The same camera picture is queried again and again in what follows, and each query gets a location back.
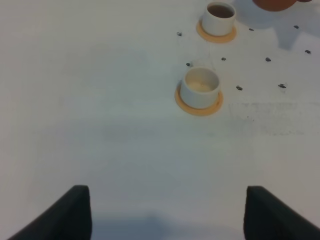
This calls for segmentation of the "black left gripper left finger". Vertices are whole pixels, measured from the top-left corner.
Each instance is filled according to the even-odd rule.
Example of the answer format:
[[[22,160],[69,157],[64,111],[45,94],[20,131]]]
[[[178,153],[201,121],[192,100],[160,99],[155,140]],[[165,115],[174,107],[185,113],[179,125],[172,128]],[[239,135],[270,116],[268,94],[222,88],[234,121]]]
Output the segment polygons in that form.
[[[91,237],[90,190],[87,185],[75,185],[10,239],[89,240]]]

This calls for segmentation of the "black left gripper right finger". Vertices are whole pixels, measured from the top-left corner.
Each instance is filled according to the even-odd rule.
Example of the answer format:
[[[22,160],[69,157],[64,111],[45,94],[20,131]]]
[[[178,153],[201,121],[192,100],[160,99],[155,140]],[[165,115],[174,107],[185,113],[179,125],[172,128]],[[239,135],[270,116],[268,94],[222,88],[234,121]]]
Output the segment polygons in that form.
[[[246,240],[318,240],[320,228],[262,186],[246,190],[243,233]]]

